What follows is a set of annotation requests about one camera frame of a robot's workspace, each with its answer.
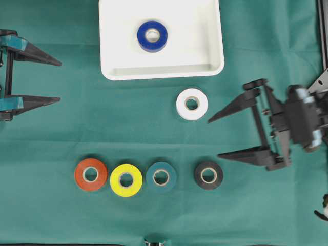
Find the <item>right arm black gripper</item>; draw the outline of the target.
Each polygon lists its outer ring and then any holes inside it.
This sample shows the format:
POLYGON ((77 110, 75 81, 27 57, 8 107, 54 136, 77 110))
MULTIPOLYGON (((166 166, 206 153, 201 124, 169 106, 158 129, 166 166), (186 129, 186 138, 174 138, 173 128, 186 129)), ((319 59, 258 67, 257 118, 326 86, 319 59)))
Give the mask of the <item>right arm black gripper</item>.
POLYGON ((260 135, 261 146, 221 153, 217 155, 219 158, 264 166, 268 171, 273 171, 291 164, 290 141, 301 145, 307 152, 315 151, 321 145, 322 131, 315 98, 303 86, 292 85, 288 87, 288 98, 283 103, 275 98, 267 82, 267 79, 262 78, 243 84, 244 92, 208 120, 208 123, 212 123, 251 108, 260 135), (268 98, 269 109, 265 113, 269 115, 271 136, 279 140, 281 155, 270 149, 264 134, 256 99, 261 94, 259 87, 263 87, 268 98))

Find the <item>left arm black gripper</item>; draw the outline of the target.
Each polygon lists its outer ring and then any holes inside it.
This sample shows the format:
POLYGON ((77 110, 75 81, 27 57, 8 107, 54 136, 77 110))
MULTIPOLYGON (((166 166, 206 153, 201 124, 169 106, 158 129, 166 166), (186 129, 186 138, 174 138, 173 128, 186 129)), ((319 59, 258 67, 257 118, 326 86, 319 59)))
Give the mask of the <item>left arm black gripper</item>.
POLYGON ((17 36, 13 30, 1 29, 1 66, 3 51, 7 52, 4 98, 1 98, 1 121, 11 121, 15 113, 23 113, 60 101, 59 97, 12 95, 13 63, 35 62, 61 66, 62 63, 45 53, 26 39, 17 36))

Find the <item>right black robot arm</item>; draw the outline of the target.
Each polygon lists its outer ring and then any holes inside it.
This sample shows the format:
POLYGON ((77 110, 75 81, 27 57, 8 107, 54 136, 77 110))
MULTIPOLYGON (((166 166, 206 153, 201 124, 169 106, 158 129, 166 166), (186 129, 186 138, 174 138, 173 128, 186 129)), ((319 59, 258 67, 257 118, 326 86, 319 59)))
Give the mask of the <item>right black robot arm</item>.
POLYGON ((268 80, 262 78, 244 84, 244 92, 209 119, 208 122, 214 122, 251 108, 259 133, 260 146, 221 153, 219 158, 264 166, 273 171, 291 165, 291 142, 300 144, 307 152, 327 143, 327 92, 311 93, 301 85, 290 85, 286 101, 281 102, 267 83, 268 80), (278 138, 282 154, 273 152, 266 138, 256 99, 261 92, 266 94, 268 101, 269 107, 263 113, 269 118, 271 138, 278 138))

